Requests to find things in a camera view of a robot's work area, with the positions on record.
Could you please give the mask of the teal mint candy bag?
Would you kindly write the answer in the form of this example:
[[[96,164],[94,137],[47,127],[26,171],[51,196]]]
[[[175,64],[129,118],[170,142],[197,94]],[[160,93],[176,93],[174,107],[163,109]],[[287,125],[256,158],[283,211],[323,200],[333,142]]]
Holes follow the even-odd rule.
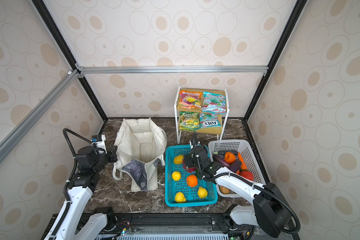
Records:
[[[226,96],[210,92],[203,92],[202,112],[225,114],[227,112]]]

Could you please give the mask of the cream canvas grocery bag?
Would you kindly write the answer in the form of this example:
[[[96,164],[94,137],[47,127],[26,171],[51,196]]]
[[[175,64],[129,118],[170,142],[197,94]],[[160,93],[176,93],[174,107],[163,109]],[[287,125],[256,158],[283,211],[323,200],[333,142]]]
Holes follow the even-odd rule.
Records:
[[[165,131],[152,119],[123,119],[115,140],[118,161],[114,163],[113,178],[122,179],[123,173],[132,179],[132,192],[158,189],[158,164],[165,165],[167,146]]]

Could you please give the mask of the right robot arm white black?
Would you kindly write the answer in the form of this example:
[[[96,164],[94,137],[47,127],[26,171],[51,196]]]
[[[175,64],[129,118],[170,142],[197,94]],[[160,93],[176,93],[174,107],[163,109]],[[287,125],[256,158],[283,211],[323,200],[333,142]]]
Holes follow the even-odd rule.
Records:
[[[296,234],[301,229],[297,214],[289,206],[278,187],[268,183],[262,185],[250,181],[219,161],[211,161],[207,148],[190,143],[190,153],[183,160],[186,168],[196,168],[202,180],[233,190],[252,204],[253,210],[240,206],[232,208],[229,216],[236,225],[259,226],[273,238]]]

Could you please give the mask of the orange tangerine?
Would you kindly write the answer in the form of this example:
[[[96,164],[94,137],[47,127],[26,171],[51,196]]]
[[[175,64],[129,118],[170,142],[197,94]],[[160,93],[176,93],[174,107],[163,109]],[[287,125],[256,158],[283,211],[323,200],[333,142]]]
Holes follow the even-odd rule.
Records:
[[[186,183],[191,188],[196,187],[198,185],[198,178],[195,175],[189,175],[186,179]]]

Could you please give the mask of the pink dragon fruit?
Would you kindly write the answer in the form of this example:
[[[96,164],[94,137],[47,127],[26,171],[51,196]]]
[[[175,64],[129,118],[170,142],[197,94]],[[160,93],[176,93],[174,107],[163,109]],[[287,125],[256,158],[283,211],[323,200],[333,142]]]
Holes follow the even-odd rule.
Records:
[[[197,170],[197,168],[195,167],[195,164],[188,163],[186,161],[183,161],[183,168],[188,173],[193,173],[193,172],[195,172]]]

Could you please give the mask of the orange fruit candy bag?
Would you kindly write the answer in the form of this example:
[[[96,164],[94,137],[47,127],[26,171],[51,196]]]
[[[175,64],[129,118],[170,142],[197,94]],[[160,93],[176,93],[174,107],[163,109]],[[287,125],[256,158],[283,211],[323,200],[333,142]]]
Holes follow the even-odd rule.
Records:
[[[202,108],[202,93],[180,91],[179,92],[179,103],[178,108],[200,110]]]

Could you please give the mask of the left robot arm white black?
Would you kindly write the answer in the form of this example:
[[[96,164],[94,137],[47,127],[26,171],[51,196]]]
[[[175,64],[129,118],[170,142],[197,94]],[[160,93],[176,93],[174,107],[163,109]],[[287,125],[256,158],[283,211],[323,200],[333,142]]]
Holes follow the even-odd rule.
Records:
[[[74,160],[78,172],[65,185],[66,200],[45,236],[46,240],[94,240],[101,232],[111,232],[116,228],[117,218],[113,208],[102,207],[95,209],[84,226],[77,230],[101,172],[109,163],[118,161],[116,150],[87,146],[78,151]]]

